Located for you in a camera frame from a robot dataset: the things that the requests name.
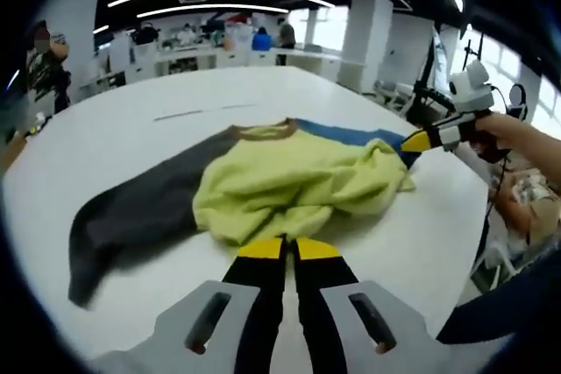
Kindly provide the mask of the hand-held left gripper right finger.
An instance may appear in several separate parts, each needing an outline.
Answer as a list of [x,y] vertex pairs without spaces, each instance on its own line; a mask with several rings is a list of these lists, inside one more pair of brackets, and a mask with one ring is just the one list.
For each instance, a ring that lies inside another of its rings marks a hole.
[[293,242],[299,320],[315,373],[476,373],[475,345],[446,345],[423,317],[373,281],[359,281],[335,247]]

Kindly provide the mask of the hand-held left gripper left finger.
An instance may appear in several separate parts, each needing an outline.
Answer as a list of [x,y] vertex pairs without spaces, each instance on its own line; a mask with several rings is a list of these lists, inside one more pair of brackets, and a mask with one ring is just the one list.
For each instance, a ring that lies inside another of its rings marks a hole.
[[254,241],[220,281],[160,314],[137,346],[91,363],[95,373],[268,373],[282,320],[287,242]]

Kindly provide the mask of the person's right hand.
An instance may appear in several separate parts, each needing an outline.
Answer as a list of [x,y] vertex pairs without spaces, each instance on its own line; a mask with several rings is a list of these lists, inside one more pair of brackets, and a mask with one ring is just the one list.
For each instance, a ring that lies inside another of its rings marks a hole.
[[475,121],[477,133],[485,132],[494,139],[471,140],[470,146],[477,153],[482,153],[488,147],[495,145],[497,149],[512,149],[516,145],[517,136],[524,130],[524,122],[508,115],[491,113]]

